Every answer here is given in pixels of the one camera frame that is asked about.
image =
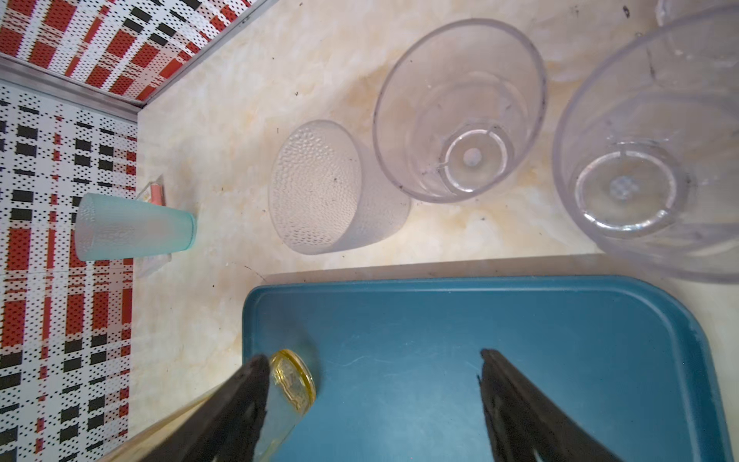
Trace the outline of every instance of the countertop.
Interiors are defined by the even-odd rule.
[[[642,273],[599,253],[568,218],[550,153],[582,80],[657,27],[655,0],[279,0],[139,114],[138,184],[163,175],[170,206],[196,214],[193,248],[134,284],[133,435],[217,386],[241,364],[241,310],[263,283],[437,276],[625,274],[681,300],[705,330],[739,459],[739,286]],[[406,225],[365,248],[305,256],[278,238],[268,183],[281,144],[334,120],[371,146],[372,111],[392,65],[421,36],[463,18],[514,25],[549,78],[542,134],[488,193],[414,201]]]

